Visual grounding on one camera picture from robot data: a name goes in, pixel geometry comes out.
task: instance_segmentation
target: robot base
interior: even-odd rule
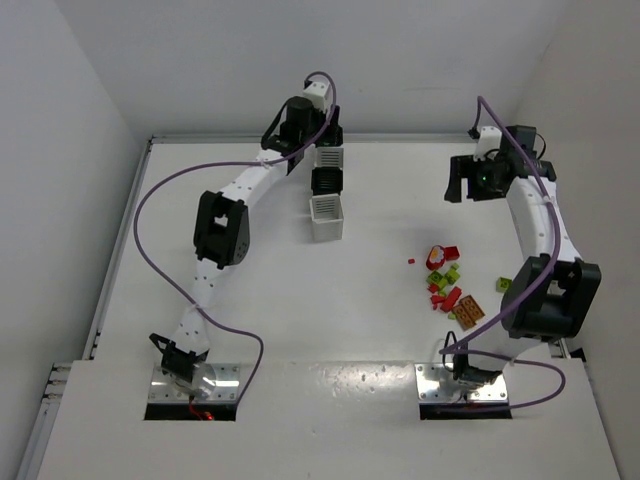
[[[200,364],[195,389],[183,386],[158,365],[153,369],[144,419],[235,421],[239,384],[238,365]]]
[[[491,385],[465,385],[453,379],[442,363],[416,363],[421,420],[510,419],[511,412],[474,412],[479,407],[509,405],[504,376]]]

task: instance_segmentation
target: green cube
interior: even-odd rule
[[[444,278],[447,279],[447,283],[449,283],[449,285],[453,285],[460,279],[460,274],[452,267],[447,273],[445,273]]]
[[[443,279],[444,277],[442,276],[442,274],[436,270],[434,272],[431,272],[431,274],[429,274],[429,276],[427,277],[427,282],[429,283],[429,285],[440,286],[440,282],[442,282]]]
[[[512,282],[513,281],[509,278],[498,278],[498,281],[496,282],[496,292],[505,293],[507,290],[509,290],[509,287],[511,287]]]

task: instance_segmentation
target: white tabletop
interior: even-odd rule
[[[437,361],[446,331],[461,335],[431,309],[427,251],[459,247],[459,285],[488,316],[499,308],[496,278],[522,264],[506,202],[443,201],[449,157],[472,148],[347,145],[337,242],[311,240],[308,162],[263,198],[251,213],[250,252],[211,309],[266,345],[236,422],[142,420],[159,361],[148,335],[169,336],[185,303],[146,266],[129,232],[96,358],[74,364],[39,478],[618,478],[579,361],[553,360],[567,374],[565,393],[514,420],[419,420],[412,362]],[[255,153],[247,144],[154,145],[141,191],[180,168]],[[198,198],[239,171],[180,178],[143,213],[148,253],[182,285],[195,272]],[[209,334],[209,360],[242,362],[246,378],[256,342]],[[548,360],[548,349],[526,357]],[[512,402],[558,383],[536,368],[505,376]]]

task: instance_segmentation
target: cable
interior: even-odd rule
[[[258,358],[256,359],[256,363],[255,363],[255,365],[253,367],[253,370],[251,371],[251,374],[249,375],[249,378],[247,379],[247,382],[245,383],[244,387],[242,388],[242,391],[240,392],[240,395],[238,395],[238,400],[236,401],[236,405],[240,405],[240,401],[244,398],[244,394],[246,393],[247,389],[249,388],[249,385],[251,385],[251,382],[253,381],[253,378],[255,377],[256,372],[258,371],[258,368],[260,367],[260,363],[262,362],[262,356],[264,354],[264,342],[263,342],[262,338],[260,338],[255,333],[248,332],[248,331],[245,331],[245,330],[239,330],[237,328],[227,327],[226,325],[223,325],[223,324],[218,323],[217,321],[215,321],[205,310],[203,310],[198,305],[198,302],[196,302],[196,300],[184,288],[182,288],[180,285],[178,285],[168,274],[166,274],[160,267],[158,267],[158,265],[156,265],[153,260],[151,260],[151,258],[149,257],[149,255],[145,251],[144,247],[142,246],[142,242],[140,241],[140,233],[139,233],[139,225],[138,225],[139,221],[140,221],[140,214],[142,213],[142,209],[144,208],[145,204],[149,201],[149,198],[151,198],[151,196],[156,191],[158,191],[158,189],[160,189],[162,186],[164,186],[167,183],[169,183],[171,180],[174,180],[174,179],[176,179],[178,177],[181,177],[182,175],[186,175],[187,173],[191,173],[191,172],[195,172],[195,171],[198,171],[198,170],[203,170],[205,168],[211,168],[211,167],[228,167],[228,166],[257,167],[257,166],[263,166],[263,165],[276,165],[278,163],[286,162],[286,161],[288,161],[288,160],[290,160],[292,158],[295,158],[297,155],[299,155],[300,153],[304,152],[307,148],[309,148],[311,145],[313,145],[322,136],[324,131],[329,127],[329,124],[331,123],[331,118],[333,117],[333,112],[335,111],[335,108],[336,108],[336,102],[337,102],[336,84],[333,81],[333,78],[331,78],[331,76],[326,72],[316,71],[316,72],[313,72],[313,73],[310,73],[309,75],[307,75],[307,78],[305,79],[305,81],[307,81],[307,80],[309,80],[309,79],[311,79],[312,77],[315,77],[315,76],[322,76],[322,77],[327,79],[327,81],[331,85],[331,91],[333,93],[333,95],[332,95],[333,98],[332,98],[332,101],[331,101],[331,108],[329,109],[329,113],[327,114],[327,118],[325,119],[324,124],[322,125],[322,127],[320,127],[320,130],[318,130],[318,132],[307,143],[305,143],[302,147],[300,147],[295,152],[290,153],[289,155],[286,155],[285,157],[279,158],[277,160],[270,160],[270,161],[267,161],[267,162],[214,162],[214,163],[204,163],[204,164],[201,164],[201,165],[195,165],[193,167],[188,167],[188,168],[185,168],[185,169],[180,170],[178,172],[175,172],[175,173],[169,175],[168,177],[162,179],[161,181],[159,181],[157,184],[155,184],[153,187],[151,187],[149,189],[149,191],[144,195],[144,197],[142,197],[142,200],[140,200],[140,203],[138,204],[138,208],[136,208],[136,213],[135,213],[135,215],[133,217],[133,238],[135,240],[136,247],[138,248],[138,252],[140,252],[140,255],[142,256],[144,261],[147,262],[147,264],[158,275],[160,275],[169,285],[171,285],[173,288],[175,288],[178,291],[178,293],[180,293],[180,295],[182,295],[184,298],[186,298],[187,301],[189,303],[191,303],[191,305],[194,306],[194,308],[198,311],[198,313],[202,316],[202,318],[204,318],[211,325],[213,325],[214,327],[219,328],[220,330],[224,330],[225,332],[234,333],[236,335],[243,335],[245,337],[253,338],[254,340],[256,340],[258,342],[258,344],[260,346],[260,350],[259,350],[259,353],[258,353]]]
[[[492,358],[497,358],[500,360],[507,360],[507,361],[511,361],[511,359],[505,355],[500,355],[497,353],[489,353],[489,352],[482,352],[480,350],[458,350],[456,353],[460,353],[463,355],[483,355],[485,357],[492,357]],[[560,375],[560,386],[551,394],[539,398],[537,400],[531,400],[529,402],[524,402],[524,403],[517,403],[515,405],[501,405],[501,406],[497,406],[497,407],[479,407],[479,408],[473,408],[470,410],[461,410],[458,408],[442,408],[439,409],[439,411],[442,412],[455,412],[455,413],[495,413],[495,412],[505,412],[505,411],[510,411],[510,410],[517,410],[519,408],[527,408],[527,407],[533,407],[534,405],[540,405],[541,403],[545,403],[548,402],[549,400],[552,400],[554,398],[556,398],[558,395],[560,395],[562,393],[562,391],[564,390],[565,386],[567,385],[567,377],[565,376],[564,372],[562,370],[560,370],[558,367],[556,367],[555,365],[551,365],[550,363],[543,363],[543,362],[535,362],[533,360],[518,360],[515,359],[513,361],[514,363],[517,363],[519,365],[530,365],[532,367],[541,367],[541,368],[546,368],[548,370],[553,370],[554,372],[556,372],[558,375]]]
[[[458,341],[458,339],[456,338],[456,334],[453,330],[449,330],[447,332],[447,336],[444,339],[444,350],[446,350],[446,348],[449,346],[449,339],[453,339],[453,343],[456,343]],[[447,372],[453,372],[453,368],[449,369],[449,367],[447,367],[446,355],[444,353],[442,354],[442,367]]]
[[[516,142],[515,138],[513,138],[511,133],[509,133],[504,123],[502,123],[502,121],[500,120],[500,117],[498,117],[498,115],[493,111],[493,109],[489,106],[487,101],[482,96],[478,96],[478,113],[476,115],[476,123],[474,124],[472,129],[477,129],[478,121],[480,119],[480,111],[482,107],[484,107],[484,109],[487,111],[489,116],[493,119],[493,121],[495,122],[497,127],[500,129],[502,134],[507,138],[507,140],[509,140],[509,143],[513,145],[513,147],[516,149],[516,151],[518,152],[522,160],[527,164],[527,166],[533,173],[533,176],[536,180],[536,183],[538,184],[538,188],[540,189],[542,196],[544,198],[549,198],[549,192],[547,191],[547,188],[544,186],[544,183],[542,182],[542,178],[538,173],[538,169],[533,164],[531,159],[527,156],[527,154],[522,149],[520,144]],[[513,302],[511,302],[506,308],[504,308],[503,310],[500,310],[500,312],[498,312],[498,314],[495,317],[493,317],[484,325],[481,325],[480,327],[478,327],[476,330],[471,332],[469,335],[464,337],[459,342],[455,342],[452,345],[449,345],[448,347],[440,350],[439,353],[441,355],[445,353],[446,354],[457,353],[457,350],[463,346],[464,348],[466,348],[466,345],[471,340],[482,335],[484,332],[489,330],[495,324],[502,321],[503,318],[513,313],[522,304],[522,302],[524,302],[527,298],[529,298],[529,296],[533,292],[535,292],[536,289],[542,284],[542,282],[544,282],[545,279],[553,272],[553,268],[555,267],[555,264],[558,260],[558,256],[560,255],[560,237],[562,236],[562,233],[560,231],[560,222],[558,220],[558,214],[556,213],[555,207],[550,202],[547,202],[546,205],[549,210],[549,216],[551,217],[551,223],[553,224],[554,240],[555,240],[554,246],[553,246],[553,252],[551,253],[551,258],[547,263],[547,265],[544,267],[542,272],[540,272],[540,275],[531,283],[531,285],[529,285],[524,290],[524,292],[518,295],[518,297]]]
[[[544,139],[544,137],[542,135],[540,135],[537,132],[536,132],[536,136],[540,140],[542,140],[542,151],[540,152],[540,155],[538,155],[538,158],[536,158],[536,160],[542,160],[542,157],[544,157],[544,154],[547,151],[547,141]]]
[[[189,397],[189,411],[192,415],[198,417],[198,420],[204,420],[204,418],[200,416],[200,412],[193,408],[193,397]]]

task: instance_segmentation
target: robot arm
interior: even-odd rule
[[[303,145],[317,135],[330,112],[329,126],[316,145],[342,145],[340,108],[336,105],[330,110],[330,94],[328,83],[305,82],[303,96],[288,99],[262,137],[255,166],[248,167],[219,192],[206,191],[200,197],[193,237],[196,273],[190,289],[198,306],[212,306],[221,277],[245,258],[250,245],[249,213],[273,185],[300,163]],[[283,112],[285,120],[280,123]],[[278,134],[273,134],[278,125]],[[295,152],[300,153],[286,162],[268,163]],[[182,384],[190,385],[197,365],[206,360],[210,348],[205,321],[194,306],[185,308],[170,338],[154,333],[150,339],[162,353],[162,368]]]
[[[510,133],[535,158],[536,131],[531,127],[509,127]],[[490,152],[497,152],[490,158]],[[558,261],[550,275],[501,326],[496,325],[469,342],[469,349],[498,353],[516,358],[541,342],[571,338],[580,331],[589,306],[600,284],[598,265],[585,263],[567,234],[556,200],[556,175],[549,162],[535,160],[555,206],[560,224],[561,244]],[[553,224],[532,172],[511,144],[492,127],[481,130],[474,155],[453,157],[445,200],[461,201],[460,182],[467,179],[468,198],[490,200],[506,198],[518,234],[524,265],[505,293],[501,308],[514,299],[539,276],[550,261],[555,243]],[[478,355],[454,356],[454,375],[470,383],[491,382],[506,361]]]

